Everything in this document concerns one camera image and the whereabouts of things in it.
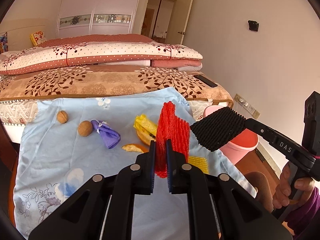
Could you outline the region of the person right hand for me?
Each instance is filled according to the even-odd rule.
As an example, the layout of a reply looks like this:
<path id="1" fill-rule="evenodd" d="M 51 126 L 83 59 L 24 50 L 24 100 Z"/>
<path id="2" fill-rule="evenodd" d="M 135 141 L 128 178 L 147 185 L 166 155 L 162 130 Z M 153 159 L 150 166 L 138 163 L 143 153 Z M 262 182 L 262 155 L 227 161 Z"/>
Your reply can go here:
<path id="1" fill-rule="evenodd" d="M 273 195 L 272 204 L 275 209 L 281 209 L 288 206 L 291 203 L 289 198 L 291 194 L 291 186 L 289 178 L 291 176 L 290 162 L 283 167 L 280 174 L 279 184 L 276 187 L 276 191 Z M 302 191 L 302 195 L 299 200 L 295 200 L 294 204 L 297 207 L 304 205 L 311 197 L 315 188 L 315 181 L 312 178 L 300 178 L 295 181 L 295 189 Z"/>

